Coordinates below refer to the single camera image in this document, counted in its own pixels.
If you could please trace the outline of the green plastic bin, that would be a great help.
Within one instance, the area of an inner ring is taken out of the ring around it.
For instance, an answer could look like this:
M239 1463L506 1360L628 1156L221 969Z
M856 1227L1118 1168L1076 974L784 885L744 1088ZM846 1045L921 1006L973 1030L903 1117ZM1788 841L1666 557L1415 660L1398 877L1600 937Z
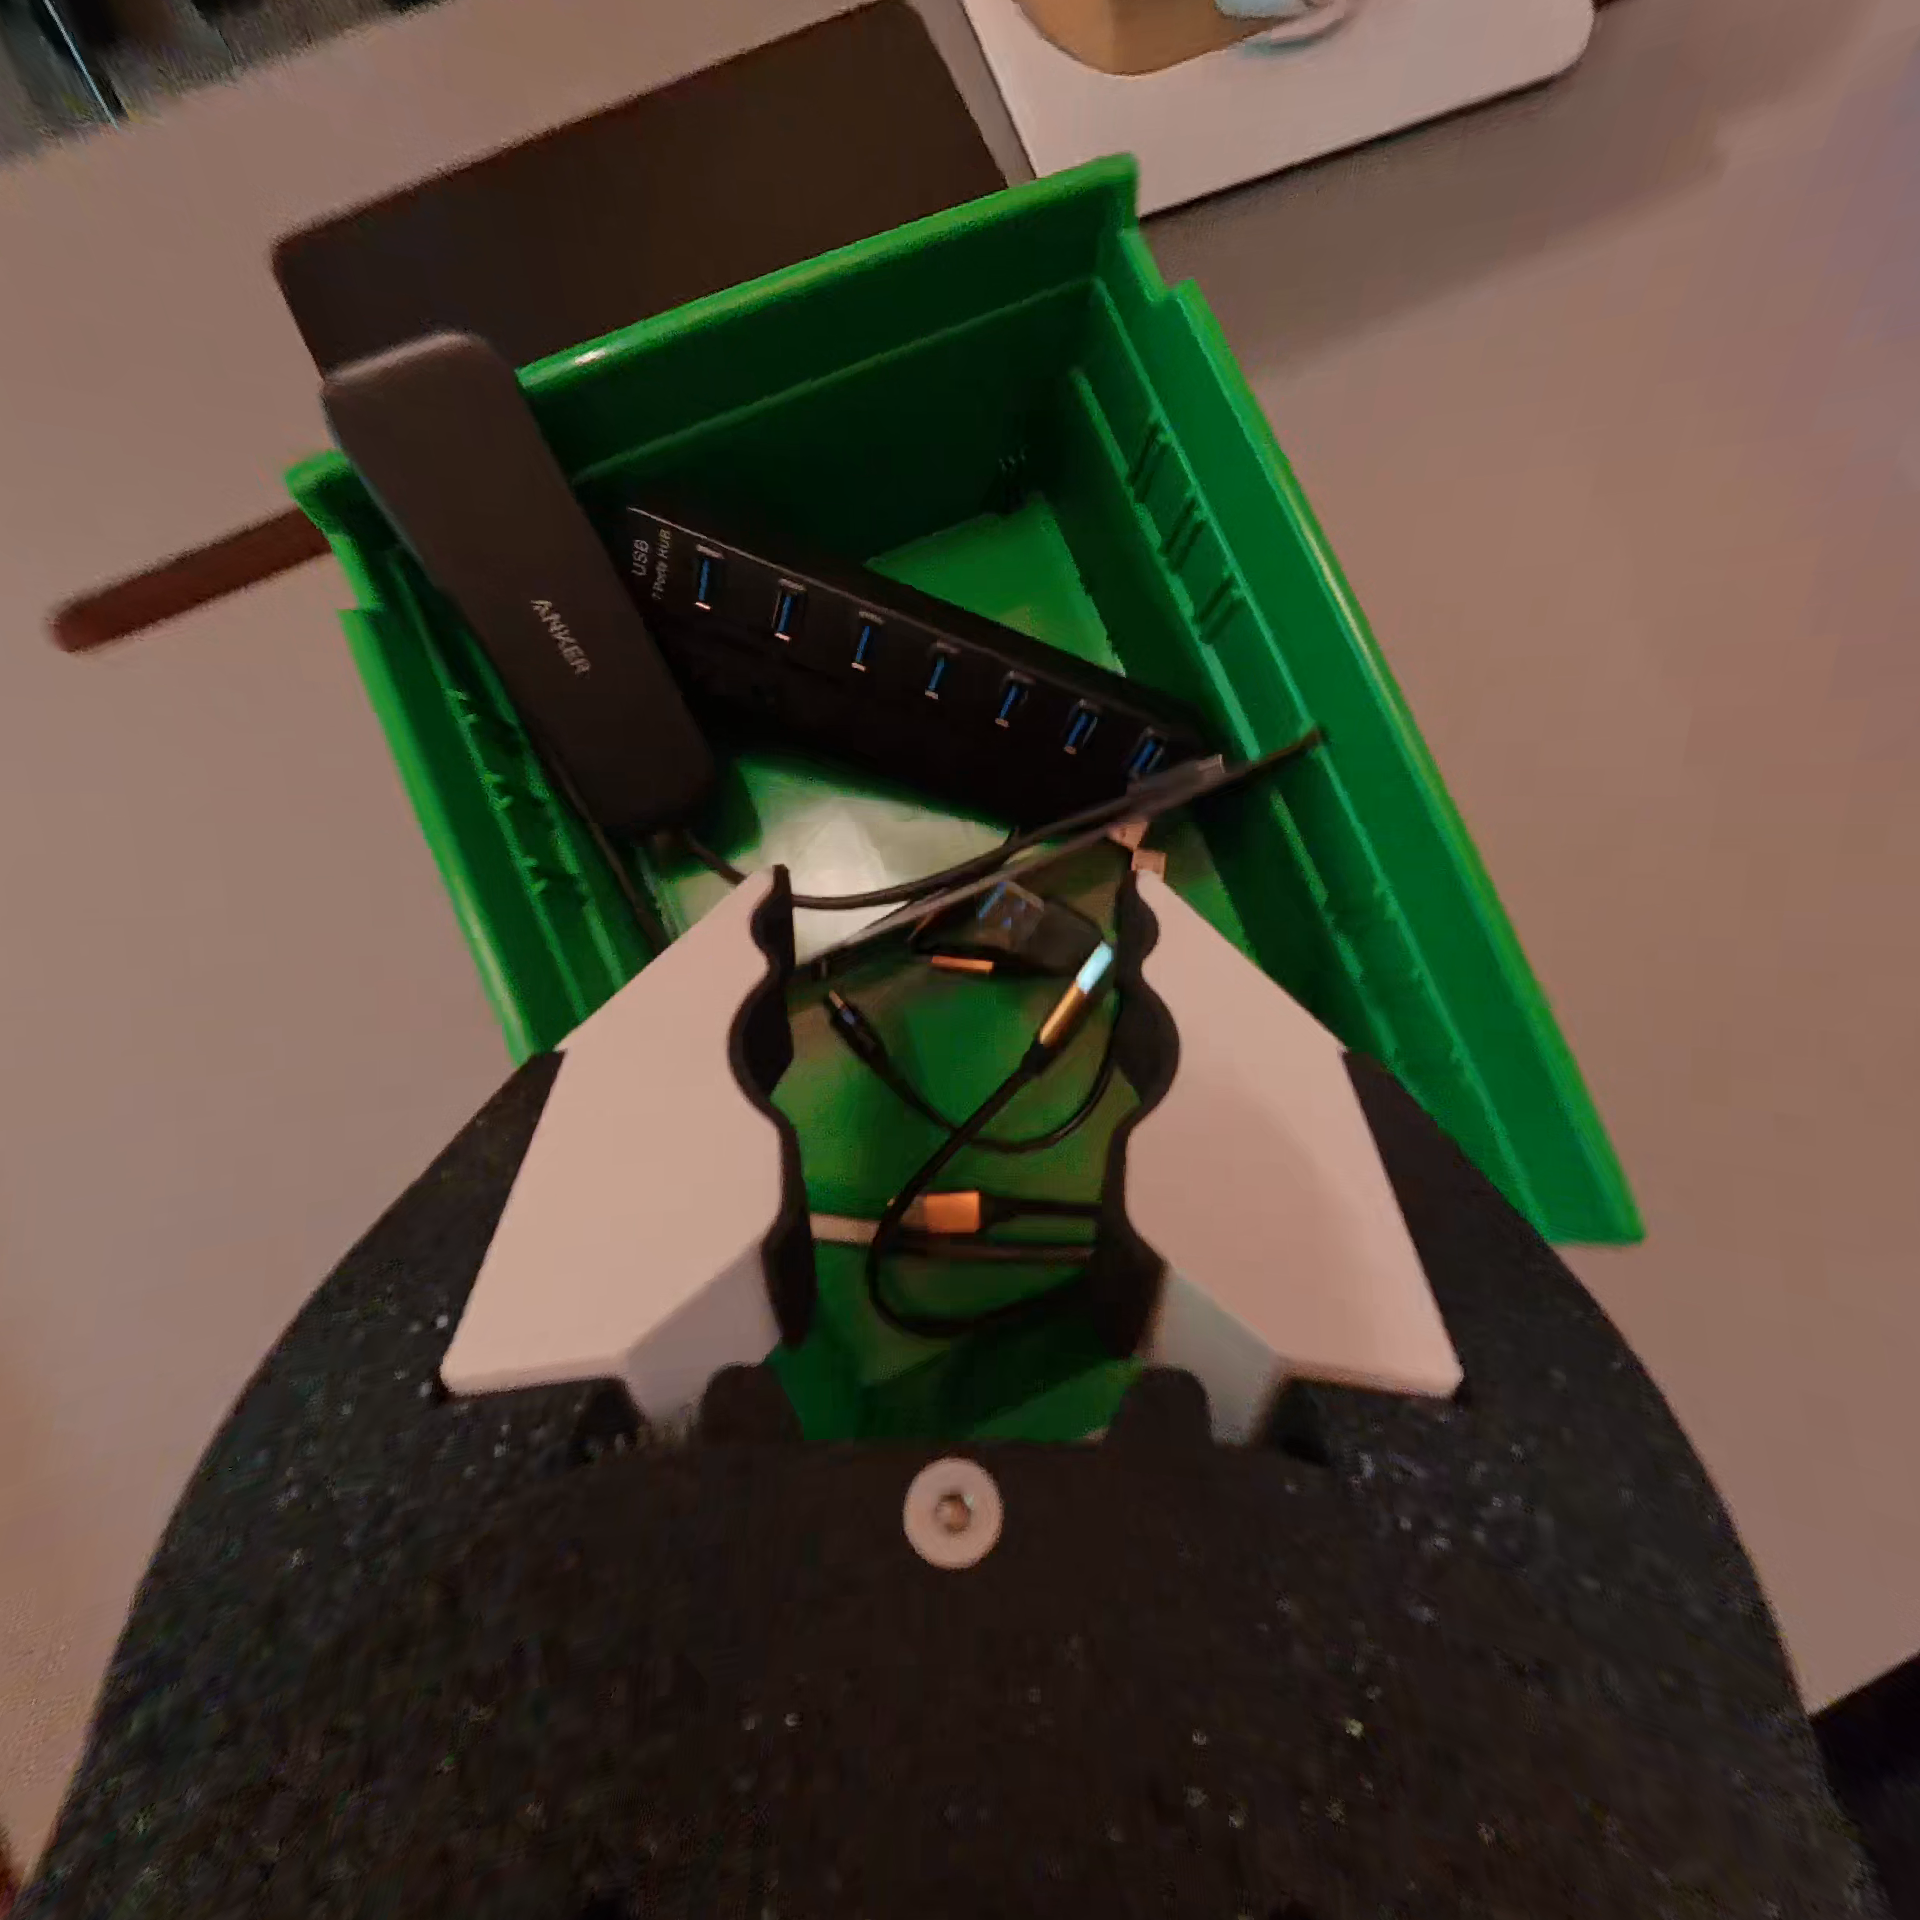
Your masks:
M1548 1245L1633 1245L1625 1175L1419 729L1226 336L1167 286L1120 157L937 211L562 347L525 377L596 512L708 502L810 561L995 618L1195 709L1228 761L1302 749L1173 812L1170 885L1332 1035L1393 1075ZM352 591L342 625L515 1064L557 1047L724 897L606 829L538 764L497 676L338 450L288 475ZM692 829L797 894L911 880L1005 834L785 732L716 722ZM1071 1437L1121 1362L1066 1329L991 1362L871 1315L851 1253L774 1353L808 1439Z

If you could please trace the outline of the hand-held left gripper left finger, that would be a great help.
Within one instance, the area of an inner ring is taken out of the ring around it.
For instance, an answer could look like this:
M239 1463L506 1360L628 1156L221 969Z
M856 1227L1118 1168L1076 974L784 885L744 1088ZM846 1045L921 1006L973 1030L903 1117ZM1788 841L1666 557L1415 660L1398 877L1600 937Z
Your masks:
M794 1064L785 868L736 886L578 1025L442 1358L450 1399L620 1386L681 1425L796 1348L817 1272Z

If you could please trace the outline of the dark grey slim hub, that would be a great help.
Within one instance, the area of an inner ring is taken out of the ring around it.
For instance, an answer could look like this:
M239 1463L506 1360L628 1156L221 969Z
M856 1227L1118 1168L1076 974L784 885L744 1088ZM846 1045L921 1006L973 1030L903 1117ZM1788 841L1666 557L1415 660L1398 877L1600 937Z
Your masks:
M515 371L431 333L324 375L322 412L592 825L690 825L716 758Z

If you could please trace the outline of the black multi-port usb hub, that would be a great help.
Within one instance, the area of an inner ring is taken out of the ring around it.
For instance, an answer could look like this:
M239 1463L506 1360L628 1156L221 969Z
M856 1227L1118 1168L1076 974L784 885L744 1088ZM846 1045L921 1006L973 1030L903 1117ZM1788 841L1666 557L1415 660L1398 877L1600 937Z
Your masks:
M866 566L648 501L606 534L692 711L742 739L1022 829L1216 754L1180 699Z

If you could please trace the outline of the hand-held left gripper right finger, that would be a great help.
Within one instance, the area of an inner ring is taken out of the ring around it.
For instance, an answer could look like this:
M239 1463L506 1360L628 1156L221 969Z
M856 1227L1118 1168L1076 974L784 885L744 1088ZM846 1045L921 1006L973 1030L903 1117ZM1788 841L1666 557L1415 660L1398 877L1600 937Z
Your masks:
M1097 1333L1248 1445L1305 1382L1445 1404L1464 1366L1342 1040L1161 877L1116 897Z

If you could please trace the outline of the black tablet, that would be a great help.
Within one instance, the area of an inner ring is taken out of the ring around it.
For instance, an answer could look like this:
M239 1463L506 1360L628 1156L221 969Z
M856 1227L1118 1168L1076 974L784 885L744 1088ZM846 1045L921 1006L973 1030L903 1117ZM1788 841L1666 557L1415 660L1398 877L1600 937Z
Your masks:
M995 194L921 17L867 5L280 239L322 375L435 333L513 369Z

